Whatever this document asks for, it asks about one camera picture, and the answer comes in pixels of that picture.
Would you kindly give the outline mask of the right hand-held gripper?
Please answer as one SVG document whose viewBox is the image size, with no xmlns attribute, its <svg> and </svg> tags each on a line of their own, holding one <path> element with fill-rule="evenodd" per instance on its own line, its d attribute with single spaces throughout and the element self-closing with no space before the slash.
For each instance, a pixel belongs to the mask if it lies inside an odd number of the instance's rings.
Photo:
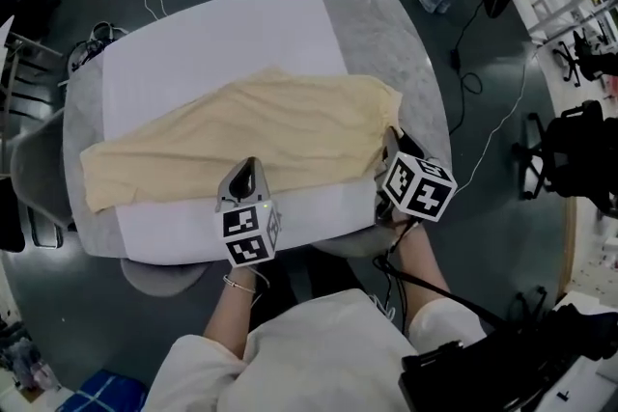
<svg viewBox="0 0 618 412">
<path fill-rule="evenodd" d="M 426 156 L 404 131 L 389 126 L 382 140 L 382 154 L 375 174 L 378 225 L 392 225 L 399 211 L 415 221 L 437 222 L 458 188 L 452 172 Z"/>
</svg>

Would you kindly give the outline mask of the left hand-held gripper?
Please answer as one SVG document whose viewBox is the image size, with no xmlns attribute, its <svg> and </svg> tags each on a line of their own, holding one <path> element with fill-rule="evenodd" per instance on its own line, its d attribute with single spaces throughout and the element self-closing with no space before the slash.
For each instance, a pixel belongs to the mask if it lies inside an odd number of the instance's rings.
<svg viewBox="0 0 618 412">
<path fill-rule="evenodd" d="M 219 184 L 214 226 L 232 267 L 275 257 L 281 219 L 259 158 L 242 160 Z"/>
</svg>

